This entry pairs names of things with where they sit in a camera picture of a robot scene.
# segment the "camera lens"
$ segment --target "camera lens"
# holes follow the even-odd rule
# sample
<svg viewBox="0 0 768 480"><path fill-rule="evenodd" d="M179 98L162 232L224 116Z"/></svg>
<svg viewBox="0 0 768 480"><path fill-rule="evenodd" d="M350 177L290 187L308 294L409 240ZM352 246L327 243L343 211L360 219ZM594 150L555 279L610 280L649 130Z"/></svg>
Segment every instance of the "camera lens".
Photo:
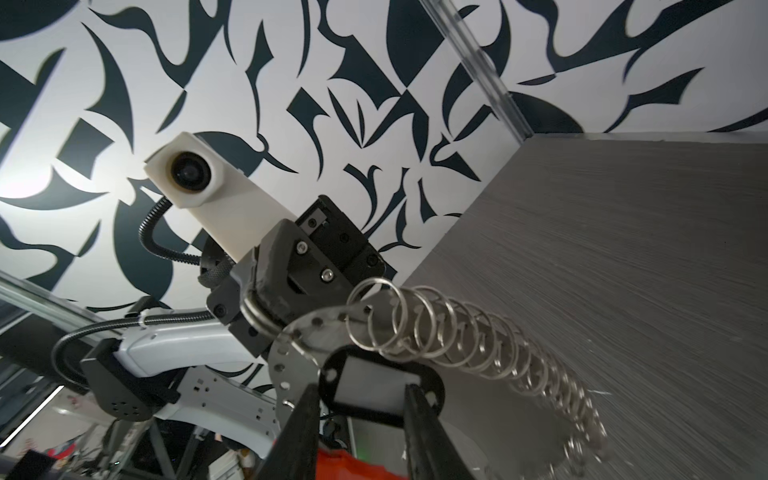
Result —
<svg viewBox="0 0 768 480"><path fill-rule="evenodd" d="M200 155L185 151L170 165L170 175L182 188L199 192L210 183L210 167Z"/></svg>

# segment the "red object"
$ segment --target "red object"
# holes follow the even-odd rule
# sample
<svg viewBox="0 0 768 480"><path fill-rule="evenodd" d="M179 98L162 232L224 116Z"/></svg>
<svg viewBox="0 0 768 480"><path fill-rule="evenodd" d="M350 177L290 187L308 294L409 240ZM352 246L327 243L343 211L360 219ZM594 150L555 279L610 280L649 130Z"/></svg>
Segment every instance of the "red object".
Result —
<svg viewBox="0 0 768 480"><path fill-rule="evenodd" d="M384 467L361 462L343 450L317 451L317 480L408 480Z"/></svg>

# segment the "black and white patterned wall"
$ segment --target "black and white patterned wall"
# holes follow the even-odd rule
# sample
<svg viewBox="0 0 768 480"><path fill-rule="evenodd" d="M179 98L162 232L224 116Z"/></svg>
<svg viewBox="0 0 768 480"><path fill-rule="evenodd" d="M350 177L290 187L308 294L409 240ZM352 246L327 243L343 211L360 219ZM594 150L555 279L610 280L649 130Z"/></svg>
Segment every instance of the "black and white patterned wall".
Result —
<svg viewBox="0 0 768 480"><path fill-rule="evenodd" d="M761 0L462 0L535 131L768 129ZM0 268L117 316L206 293L144 252L181 131L300 214L328 194L403 281L518 147L416 0L0 6ZM196 253L172 209L162 244Z"/></svg>

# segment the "gray wooden panel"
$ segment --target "gray wooden panel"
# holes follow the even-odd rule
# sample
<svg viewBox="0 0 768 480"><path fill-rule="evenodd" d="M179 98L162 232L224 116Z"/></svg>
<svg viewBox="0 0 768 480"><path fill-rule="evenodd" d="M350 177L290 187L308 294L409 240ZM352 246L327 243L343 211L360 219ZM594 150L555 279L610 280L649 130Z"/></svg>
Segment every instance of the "gray wooden panel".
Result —
<svg viewBox="0 0 768 480"><path fill-rule="evenodd" d="M768 477L768 146L533 138L407 284L606 392L589 478Z"/></svg>

